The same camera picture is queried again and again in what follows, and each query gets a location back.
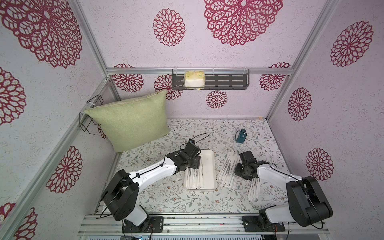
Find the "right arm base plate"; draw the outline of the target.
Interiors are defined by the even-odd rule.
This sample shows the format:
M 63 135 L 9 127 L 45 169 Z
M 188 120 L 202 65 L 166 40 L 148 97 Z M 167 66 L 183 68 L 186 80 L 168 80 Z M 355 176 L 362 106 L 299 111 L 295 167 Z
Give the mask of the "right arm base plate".
M 281 223 L 271 223 L 265 216 L 242 216 L 242 222 L 247 233 L 255 232 L 285 232 L 286 228 Z

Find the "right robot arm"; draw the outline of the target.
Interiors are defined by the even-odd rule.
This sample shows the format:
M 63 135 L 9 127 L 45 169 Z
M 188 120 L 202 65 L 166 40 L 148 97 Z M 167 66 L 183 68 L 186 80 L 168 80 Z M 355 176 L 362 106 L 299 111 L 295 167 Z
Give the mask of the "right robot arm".
M 251 151 L 240 153 L 235 175 L 245 180 L 264 180 L 285 190 L 288 202 L 259 211 L 257 224 L 264 230 L 279 223 L 297 223 L 301 227 L 323 223 L 333 216 L 333 209 L 318 180 L 284 173 L 276 165 L 258 161 Z

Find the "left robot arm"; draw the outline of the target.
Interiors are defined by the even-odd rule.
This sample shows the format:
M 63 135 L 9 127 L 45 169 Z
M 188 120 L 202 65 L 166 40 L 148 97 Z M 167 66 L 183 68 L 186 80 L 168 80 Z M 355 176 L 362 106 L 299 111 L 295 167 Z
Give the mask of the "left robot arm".
M 150 185 L 185 171 L 198 169 L 201 149 L 189 141 L 183 149 L 165 154 L 159 162 L 134 172 L 120 170 L 115 173 L 104 192 L 102 201 L 115 221 L 128 221 L 141 226 L 149 219 L 147 212 L 137 203 L 138 195 Z

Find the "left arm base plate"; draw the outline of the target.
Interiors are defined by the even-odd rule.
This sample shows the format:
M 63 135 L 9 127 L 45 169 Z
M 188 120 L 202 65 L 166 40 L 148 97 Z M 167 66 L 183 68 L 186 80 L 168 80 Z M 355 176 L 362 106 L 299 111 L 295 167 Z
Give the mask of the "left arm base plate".
M 122 233 L 162 233 L 164 217 L 148 217 L 141 225 L 136 226 L 128 220 L 123 221 Z

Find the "white storage tray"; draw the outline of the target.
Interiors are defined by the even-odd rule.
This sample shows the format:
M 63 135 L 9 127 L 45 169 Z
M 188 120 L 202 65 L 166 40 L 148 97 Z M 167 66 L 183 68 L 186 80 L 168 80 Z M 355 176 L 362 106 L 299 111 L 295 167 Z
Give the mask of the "white storage tray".
M 188 191 L 214 191 L 217 188 L 215 153 L 212 150 L 202 150 L 200 157 L 203 164 L 204 186 L 201 189 L 192 188 Z

